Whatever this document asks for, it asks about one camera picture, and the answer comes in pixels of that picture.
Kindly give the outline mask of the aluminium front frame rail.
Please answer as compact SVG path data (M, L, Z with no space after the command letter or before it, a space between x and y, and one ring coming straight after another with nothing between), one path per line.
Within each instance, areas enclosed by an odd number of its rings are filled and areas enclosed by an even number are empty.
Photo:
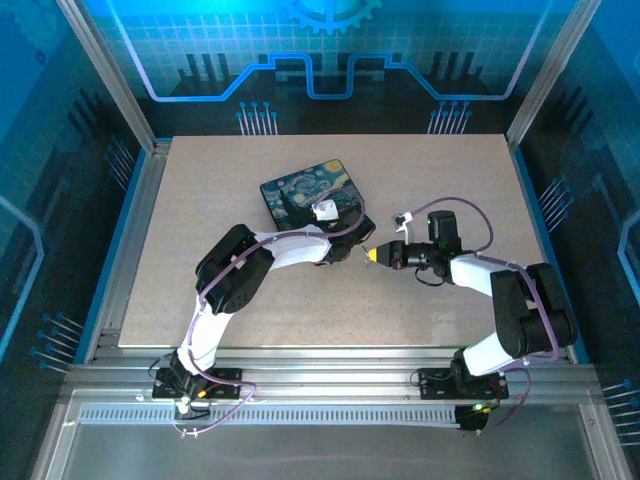
M440 347L221 348L219 367L240 368L256 384L263 404L416 404L420 395L413 372L446 368L455 351ZM148 395L152 359L147 350L112 349L89 364L70 367L67 387ZM531 363L526 372L506 375L514 404L522 393L530 405L602 403L594 367L562 356L553 363Z

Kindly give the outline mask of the black controller box with LEDs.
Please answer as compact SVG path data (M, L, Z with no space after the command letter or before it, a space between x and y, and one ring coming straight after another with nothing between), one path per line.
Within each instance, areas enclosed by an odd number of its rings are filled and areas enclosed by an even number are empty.
M458 429L480 436L485 429L493 408L481 403L473 405L456 405L454 408L455 422Z

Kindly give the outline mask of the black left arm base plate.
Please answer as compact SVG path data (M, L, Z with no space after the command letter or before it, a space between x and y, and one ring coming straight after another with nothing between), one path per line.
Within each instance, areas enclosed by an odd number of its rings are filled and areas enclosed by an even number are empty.
M152 398L154 400L179 400L188 397L191 401L238 400L240 386L234 385L242 377L238 368L219 368L208 372L217 381L207 380L201 375L178 372L169 367L160 368L154 377Z

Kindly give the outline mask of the aluminium left side rail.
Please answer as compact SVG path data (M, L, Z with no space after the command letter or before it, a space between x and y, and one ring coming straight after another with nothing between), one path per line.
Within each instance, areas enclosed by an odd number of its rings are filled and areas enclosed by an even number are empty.
M172 140L141 152L105 257L74 362L92 362L104 330L122 329Z

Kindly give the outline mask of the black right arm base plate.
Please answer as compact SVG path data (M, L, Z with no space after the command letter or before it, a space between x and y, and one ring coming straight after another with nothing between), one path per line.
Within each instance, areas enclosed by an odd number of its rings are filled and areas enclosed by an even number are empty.
M510 396L499 374L475 377L446 368L420 368L410 374L409 382L419 389L422 400L503 400Z

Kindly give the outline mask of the aluminium right frame post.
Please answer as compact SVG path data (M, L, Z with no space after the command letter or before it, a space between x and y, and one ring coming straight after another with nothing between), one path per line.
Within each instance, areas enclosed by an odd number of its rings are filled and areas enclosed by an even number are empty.
M576 0L505 135L514 152L533 124L602 0Z

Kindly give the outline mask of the black box starry night lid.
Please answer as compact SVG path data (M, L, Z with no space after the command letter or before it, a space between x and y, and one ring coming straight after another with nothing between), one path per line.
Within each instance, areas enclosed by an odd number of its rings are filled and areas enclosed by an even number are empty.
M338 159L268 181L260 186L276 228L288 231L314 225L325 233L341 237L363 221L363 200L349 173ZM312 205L332 199L339 212L334 222L317 221Z

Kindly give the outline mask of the aluminium frame post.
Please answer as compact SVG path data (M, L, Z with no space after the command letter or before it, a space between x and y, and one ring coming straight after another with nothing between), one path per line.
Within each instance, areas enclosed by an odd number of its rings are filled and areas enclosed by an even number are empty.
M154 154L155 134L83 1L55 1L141 148Z
M505 135L514 152L533 124L602 0L576 0Z

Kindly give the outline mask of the aluminium left frame post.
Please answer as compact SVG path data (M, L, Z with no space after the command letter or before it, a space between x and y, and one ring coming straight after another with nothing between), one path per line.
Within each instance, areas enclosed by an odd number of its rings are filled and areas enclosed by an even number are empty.
M155 134L83 1L55 1L141 148L154 154Z

